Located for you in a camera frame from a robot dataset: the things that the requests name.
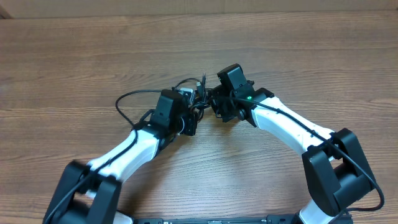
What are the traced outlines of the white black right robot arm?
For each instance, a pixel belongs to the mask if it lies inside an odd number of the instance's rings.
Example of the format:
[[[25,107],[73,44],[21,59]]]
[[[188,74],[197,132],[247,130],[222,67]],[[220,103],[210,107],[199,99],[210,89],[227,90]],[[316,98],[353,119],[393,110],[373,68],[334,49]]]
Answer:
[[[210,103],[224,122],[233,118],[273,134],[302,158],[309,203],[299,212],[268,215],[266,223],[352,223],[352,204],[372,190],[385,203],[357,136],[349,129],[323,128],[286,107],[265,88],[255,90],[239,64],[230,65],[217,77],[220,85],[210,90]]]

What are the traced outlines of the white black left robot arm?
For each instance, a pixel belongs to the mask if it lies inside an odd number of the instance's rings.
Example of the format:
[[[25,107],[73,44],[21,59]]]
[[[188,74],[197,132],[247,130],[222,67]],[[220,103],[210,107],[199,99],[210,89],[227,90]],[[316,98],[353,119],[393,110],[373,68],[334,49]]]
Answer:
[[[44,223],[132,223],[118,211],[121,187],[179,134],[193,136],[198,114],[191,109],[196,91],[160,91],[154,109],[134,124],[129,136],[105,155],[82,164],[71,161],[55,189]]]

